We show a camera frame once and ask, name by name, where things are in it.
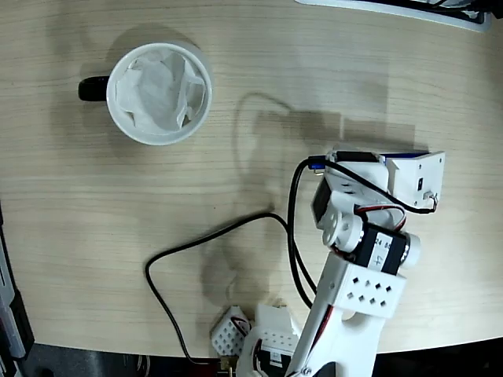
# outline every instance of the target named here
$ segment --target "white mug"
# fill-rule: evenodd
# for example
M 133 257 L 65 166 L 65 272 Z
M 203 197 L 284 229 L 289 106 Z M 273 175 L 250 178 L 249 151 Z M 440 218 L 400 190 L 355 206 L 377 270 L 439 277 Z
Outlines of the white mug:
M 180 53 L 200 71 L 206 84 L 203 104 L 196 116 L 180 130 L 164 135 L 147 134 L 134 125 L 131 115 L 117 105 L 116 83 L 130 64 L 139 56 L 152 50 L 169 49 Z M 110 76 L 95 76 L 84 79 L 79 84 L 79 98 L 82 101 L 106 101 L 108 112 L 114 123 L 130 138 L 147 145 L 169 145 L 185 140 L 204 123 L 210 111 L 213 98 L 213 73 L 211 65 L 200 49 L 186 42 L 157 42 L 139 46 L 122 57 Z

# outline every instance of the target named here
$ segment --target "black mug handle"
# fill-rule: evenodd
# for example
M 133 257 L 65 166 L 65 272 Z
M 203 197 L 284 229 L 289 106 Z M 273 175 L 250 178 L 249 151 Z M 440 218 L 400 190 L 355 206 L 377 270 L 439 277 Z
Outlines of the black mug handle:
M 82 101 L 106 101 L 109 76 L 88 77 L 79 83 L 79 98 Z

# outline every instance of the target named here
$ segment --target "white cloth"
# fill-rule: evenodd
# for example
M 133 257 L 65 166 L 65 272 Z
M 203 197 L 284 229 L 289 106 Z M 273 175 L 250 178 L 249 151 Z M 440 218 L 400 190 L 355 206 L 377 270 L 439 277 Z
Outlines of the white cloth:
M 117 104 L 148 134 L 180 130 L 203 104 L 206 85 L 196 67 L 170 50 L 135 59 L 116 83 Z

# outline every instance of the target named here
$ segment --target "wooden table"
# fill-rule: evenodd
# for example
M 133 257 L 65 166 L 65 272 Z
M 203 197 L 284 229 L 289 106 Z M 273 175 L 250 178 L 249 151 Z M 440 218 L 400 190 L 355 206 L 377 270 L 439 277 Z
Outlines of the wooden table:
M 145 260 L 237 216 L 285 215 L 296 164 L 340 143 L 447 152 L 438 212 L 410 216 L 424 253 L 380 351 L 502 336 L 502 27 L 293 0 L 4 2 L 0 199 L 37 341 L 181 355 Z M 198 45 L 215 71 L 211 114 L 187 141 L 140 145 L 106 106 L 78 100 L 81 79 L 172 39 Z M 297 241 L 318 278 L 316 184 L 301 184 Z M 286 255 L 283 230 L 264 220 L 154 266 L 193 356 L 212 354 L 209 331 L 231 304 L 283 302 L 305 320 Z

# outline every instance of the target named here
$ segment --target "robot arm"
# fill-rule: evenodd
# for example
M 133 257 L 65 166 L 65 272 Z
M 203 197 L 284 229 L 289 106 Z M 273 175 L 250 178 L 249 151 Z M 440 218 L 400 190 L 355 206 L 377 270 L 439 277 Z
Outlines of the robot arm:
M 439 200 L 443 152 L 411 158 L 334 151 L 326 158 L 411 207 Z M 329 362 L 338 377 L 372 375 L 380 333 L 406 284 L 398 268 L 416 264 L 419 238 L 403 231 L 403 208 L 328 167 L 311 207 L 330 252 L 302 334 L 286 308 L 259 305 L 238 377 L 311 376 Z

